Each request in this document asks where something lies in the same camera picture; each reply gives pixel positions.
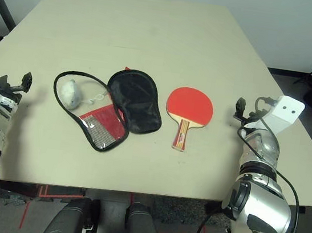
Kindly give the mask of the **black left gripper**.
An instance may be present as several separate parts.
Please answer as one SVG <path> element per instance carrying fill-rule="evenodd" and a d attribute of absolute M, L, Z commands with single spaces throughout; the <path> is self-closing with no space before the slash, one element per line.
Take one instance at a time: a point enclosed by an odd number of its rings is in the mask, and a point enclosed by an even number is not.
<path fill-rule="evenodd" d="M 26 73 L 19 86 L 11 86 L 8 82 L 8 76 L 4 75 L 0 77 L 0 95 L 4 96 L 16 104 L 19 104 L 22 95 L 19 94 L 20 91 L 29 91 L 33 82 L 33 77 L 31 72 Z"/>

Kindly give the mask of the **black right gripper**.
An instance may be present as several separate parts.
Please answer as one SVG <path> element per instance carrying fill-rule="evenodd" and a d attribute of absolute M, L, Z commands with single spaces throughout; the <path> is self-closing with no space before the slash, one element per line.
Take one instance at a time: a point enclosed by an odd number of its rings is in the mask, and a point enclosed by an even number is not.
<path fill-rule="evenodd" d="M 243 113 L 245 111 L 246 100 L 240 97 L 236 102 L 236 111 L 234 113 L 234 118 L 241 122 L 241 126 L 246 126 L 249 123 L 256 122 L 260 119 L 259 115 L 256 113 L 250 113 L 249 117 L 244 117 Z"/>

